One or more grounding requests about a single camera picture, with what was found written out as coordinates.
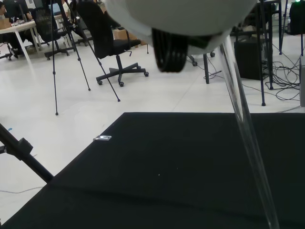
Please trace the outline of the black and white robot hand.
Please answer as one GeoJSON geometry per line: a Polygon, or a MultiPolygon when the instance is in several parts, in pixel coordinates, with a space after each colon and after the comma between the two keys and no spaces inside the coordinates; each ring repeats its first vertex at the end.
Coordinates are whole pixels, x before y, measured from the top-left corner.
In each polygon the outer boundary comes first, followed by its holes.
{"type": "Polygon", "coordinates": [[[160,72],[178,73],[189,54],[219,47],[255,0],[106,0],[108,14],[154,48],[160,72]]]}

